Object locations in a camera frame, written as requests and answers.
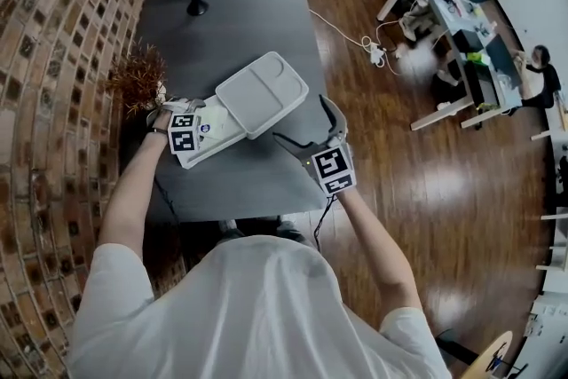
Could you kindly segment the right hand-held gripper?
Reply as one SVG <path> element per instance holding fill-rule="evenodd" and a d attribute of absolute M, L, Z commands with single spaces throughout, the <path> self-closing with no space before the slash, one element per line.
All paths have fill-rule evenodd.
<path fill-rule="evenodd" d="M 276 143 L 301 161 L 326 196 L 334 196 L 357 184 L 351 149 L 347 143 L 346 118 L 334 101 L 320 94 L 319 101 L 330 123 L 327 139 L 300 144 L 278 132 Z"/>

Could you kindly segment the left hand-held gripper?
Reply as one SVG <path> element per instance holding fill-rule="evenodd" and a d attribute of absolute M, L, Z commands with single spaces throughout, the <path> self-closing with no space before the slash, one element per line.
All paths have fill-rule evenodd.
<path fill-rule="evenodd" d="M 206 106 L 201 99 L 172 98 L 166 100 L 160 107 L 146 115 L 148 131 L 159 132 L 168 137 L 170 152 L 172 154 L 195 153 L 199 150 L 199 124 L 198 109 Z M 169 112 L 168 127 L 156 125 L 159 114 Z"/>

